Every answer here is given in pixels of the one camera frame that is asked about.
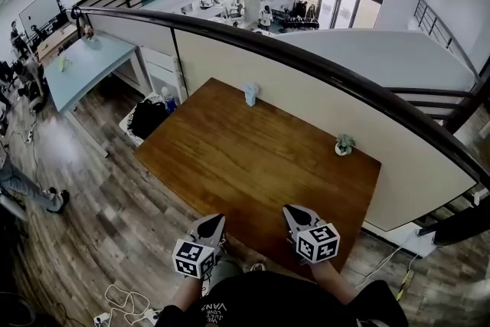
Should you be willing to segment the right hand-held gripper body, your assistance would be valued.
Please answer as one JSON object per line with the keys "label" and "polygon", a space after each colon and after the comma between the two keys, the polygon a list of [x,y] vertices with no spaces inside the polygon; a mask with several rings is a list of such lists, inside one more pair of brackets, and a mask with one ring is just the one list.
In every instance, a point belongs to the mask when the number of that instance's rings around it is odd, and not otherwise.
{"label": "right hand-held gripper body", "polygon": [[285,204],[283,215],[287,240],[299,263],[320,263],[337,256],[340,235],[332,223],[321,219],[313,210],[295,204]]}

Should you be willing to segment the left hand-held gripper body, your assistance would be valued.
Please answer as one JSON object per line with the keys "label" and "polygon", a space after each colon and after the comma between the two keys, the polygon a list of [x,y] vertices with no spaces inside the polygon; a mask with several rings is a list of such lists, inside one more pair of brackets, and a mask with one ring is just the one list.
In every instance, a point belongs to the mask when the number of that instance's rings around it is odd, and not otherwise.
{"label": "left hand-held gripper body", "polygon": [[217,263],[224,242],[223,214],[211,214],[197,219],[184,239],[178,239],[172,253],[175,271],[184,276],[204,279]]}

